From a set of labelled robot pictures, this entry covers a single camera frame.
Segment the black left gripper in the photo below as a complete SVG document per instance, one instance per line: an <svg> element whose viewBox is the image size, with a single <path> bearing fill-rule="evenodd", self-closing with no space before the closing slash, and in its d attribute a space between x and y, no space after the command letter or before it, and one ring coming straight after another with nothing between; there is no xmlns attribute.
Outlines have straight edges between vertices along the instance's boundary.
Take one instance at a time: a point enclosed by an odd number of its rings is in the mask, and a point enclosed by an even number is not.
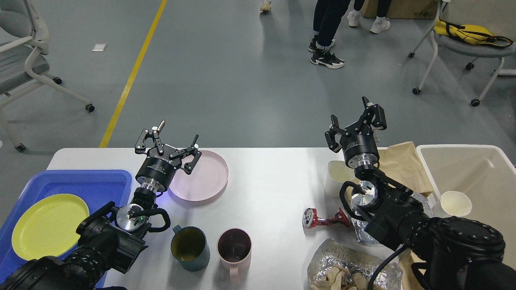
<svg viewBox="0 0 516 290"><path fill-rule="evenodd" d="M195 135L189 147L181 150L172 146L163 146L160 132L165 124L166 121L162 120L158 126L150 130L144 128L135 144L135 153L147 156L135 176L136 181L144 184L153 179L160 193L169 189L177 170L183 170L187 175L191 175L202 155L197 144L199 135ZM190 156L192 160L183 163L183 159Z"/></svg>

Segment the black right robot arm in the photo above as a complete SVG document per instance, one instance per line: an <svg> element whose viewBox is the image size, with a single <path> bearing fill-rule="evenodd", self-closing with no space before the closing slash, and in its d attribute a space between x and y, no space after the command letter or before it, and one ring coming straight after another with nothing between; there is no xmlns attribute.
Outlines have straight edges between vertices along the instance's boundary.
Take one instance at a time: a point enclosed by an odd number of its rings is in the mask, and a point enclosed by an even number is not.
<svg viewBox="0 0 516 290"><path fill-rule="evenodd" d="M385 111L362 97L359 119L341 128L335 115L325 132L328 148L343 151L346 166L360 180L347 180L339 198L348 215L366 222L365 231L393 250L373 273L407 249L421 261L411 270L426 290L514 290L515 270L503 263L502 233L488 224L464 217L429 217L413 190L387 176L379 167L374 130L385 130Z"/></svg>

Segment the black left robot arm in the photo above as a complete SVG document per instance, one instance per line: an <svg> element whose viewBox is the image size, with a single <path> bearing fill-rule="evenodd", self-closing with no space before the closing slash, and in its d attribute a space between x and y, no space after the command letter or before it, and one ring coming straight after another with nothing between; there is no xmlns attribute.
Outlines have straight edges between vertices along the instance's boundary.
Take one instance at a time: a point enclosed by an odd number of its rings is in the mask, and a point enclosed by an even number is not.
<svg viewBox="0 0 516 290"><path fill-rule="evenodd" d="M84 219L76 229L77 248L64 259L31 259L9 275L2 290L94 290L105 272L126 273L147 246L147 233L170 228L169 213L156 204L169 189L178 170L191 174L201 157L198 135L190 146L177 149L162 143L165 125L143 129L135 153L145 156L135 178L139 183L129 204L108 202Z"/></svg>

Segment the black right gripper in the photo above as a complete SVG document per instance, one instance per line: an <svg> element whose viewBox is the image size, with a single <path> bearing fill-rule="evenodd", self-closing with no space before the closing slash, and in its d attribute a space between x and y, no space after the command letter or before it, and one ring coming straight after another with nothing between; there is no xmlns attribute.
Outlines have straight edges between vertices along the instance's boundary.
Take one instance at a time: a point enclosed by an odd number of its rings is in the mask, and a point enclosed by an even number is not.
<svg viewBox="0 0 516 290"><path fill-rule="evenodd" d="M362 97L362 101L364 112L358 121L350 125L349 130L340 128L337 116L332 114L331 125L325 132L328 148L334 153L343 149L344 160L351 169L379 163L375 130L387 129L384 109L379 104L373 104L365 96ZM341 135L340 143L335 139L337 135Z"/></svg>

